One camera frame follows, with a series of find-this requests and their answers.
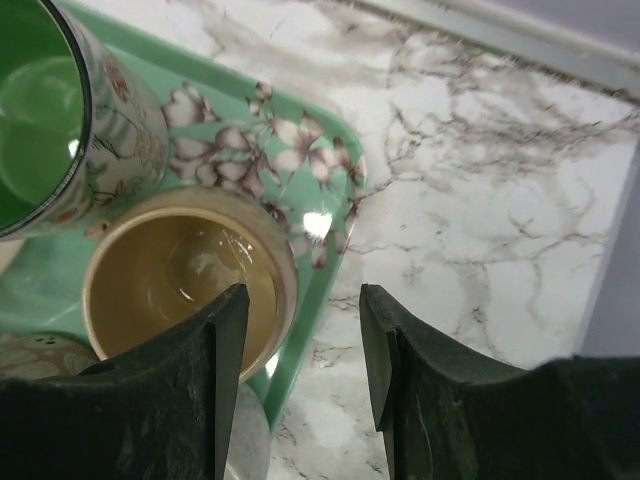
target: mug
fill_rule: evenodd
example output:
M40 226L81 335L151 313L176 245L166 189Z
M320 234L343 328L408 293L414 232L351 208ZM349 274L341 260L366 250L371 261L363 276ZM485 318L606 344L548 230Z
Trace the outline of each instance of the mug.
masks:
M135 205L106 231L82 291L85 326L101 360L186 320L228 287L251 301L240 381L266 364L289 331L295 258L260 205L224 188L181 187Z
M146 85L51 0L0 0L0 31L0 240L102 223L159 183Z

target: tray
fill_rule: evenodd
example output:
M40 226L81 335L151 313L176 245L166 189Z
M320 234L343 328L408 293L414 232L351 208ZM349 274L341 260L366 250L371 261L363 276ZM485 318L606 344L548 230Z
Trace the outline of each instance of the tray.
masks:
M241 191L288 232L298 257L296 316L280 350L250 380L273 432L357 217L365 182L360 143L314 105L86 7L62 4L165 105L174 158L161 188L202 183ZM88 343L80 290L96 243L78 231L27 242L0 277L0 333L51 331Z

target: marble countertop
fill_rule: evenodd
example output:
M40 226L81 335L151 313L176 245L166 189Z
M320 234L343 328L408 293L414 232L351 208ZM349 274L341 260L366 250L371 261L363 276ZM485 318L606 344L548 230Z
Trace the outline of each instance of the marble countertop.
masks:
M370 188L270 479L388 478L360 284L532 367L571 351L640 110L434 31L313 0L82 0L342 116Z

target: mug rim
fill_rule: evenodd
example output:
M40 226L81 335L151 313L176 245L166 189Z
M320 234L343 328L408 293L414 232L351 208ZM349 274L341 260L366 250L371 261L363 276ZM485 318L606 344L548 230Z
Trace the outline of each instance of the mug rim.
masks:
M263 259L265 264L267 265L267 269L269 271L269 276L271 278L271 282L273 284L274 293L275 293L275 305L276 310L274 312L274 328L271 330L269 334L269 338L256 358L247 366L245 369L240 371L239 382L243 383L248 380L253 374L255 374L260 368L262 368L269 359L275 354L277 349L280 347L281 339L283 338L283 334L286 333L290 325L287 323L289 320L288 309L287 309L287 289L285 286L285 277L280 272L281 268L278 265L278 262L274 255L271 253L269 248L265 245L265 243L260 239L260 237L254 233L254 231L244 224L242 221L239 221L236 218L225 215L221 212L215 211L210 208L205 208L202 206L180 206L180 205L162 205L155 206L147 211L136 212L133 216L127 217L127 214L123 216L123 220L121 222L116 222L115 228L107 230L105 236L102 238L100 243L98 244L96 250L93 252L91 259L87 265L86 273L84 276L83 284L82 284L82 309L83 309L83 323L87 330L87 334L89 336L89 342L91 346L96 352L96 355L100 360L106 360L110 358L109 355L104 351L100 341L98 340L95 331L94 331L94 319L91 315L91 291L94 280L96 278L96 274L98 271L98 267L104 261L105 256L114 246L114 244L124 238L128 233L134 230L136 227L140 225L144 225L148 222L169 218L169 217L191 217L207 220L211 223L218 223L219 225L225 226L227 228L231 228L234 232L243 236L247 241L251 242L252 246L258 251L260 257ZM297 298L298 295L297 283L295 284L295 291L291 292Z
M41 217L51 206L51 204L66 192L69 185L71 185L71 180L75 177L76 173L78 172L78 168L80 167L80 164L82 163L82 160L86 155L87 146L89 145L89 139L91 138L92 133L93 96L91 91L91 80L80 45L78 44L76 36L71 26L69 25L69 21L65 17L65 14L62 13L62 10L58 6L56 6L52 0L39 0L39 3L51 16L60 33L62 33L62 36L64 37L71 53L71 57L76 64L76 70L80 78L80 88L82 90L82 99L84 103L82 109L82 128L80 130L80 138L78 139L78 148L76 149L76 153L73 157L73 160L71 161L71 165L69 166L69 169L67 170L67 173L65 174L60 184L42 203L40 203L27 216L21 218L17 222L12 223L11 225L0 228L0 239L18 232L20 229L24 228L34 220Z

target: beige cup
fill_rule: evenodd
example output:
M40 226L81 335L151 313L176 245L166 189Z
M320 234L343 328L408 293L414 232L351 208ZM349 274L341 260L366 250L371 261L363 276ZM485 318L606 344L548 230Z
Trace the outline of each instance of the beige cup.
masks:
M106 232L83 286L84 320L100 359L187 319L230 285L249 291L240 381L276 352L298 295L293 252L259 205L221 188L150 197Z

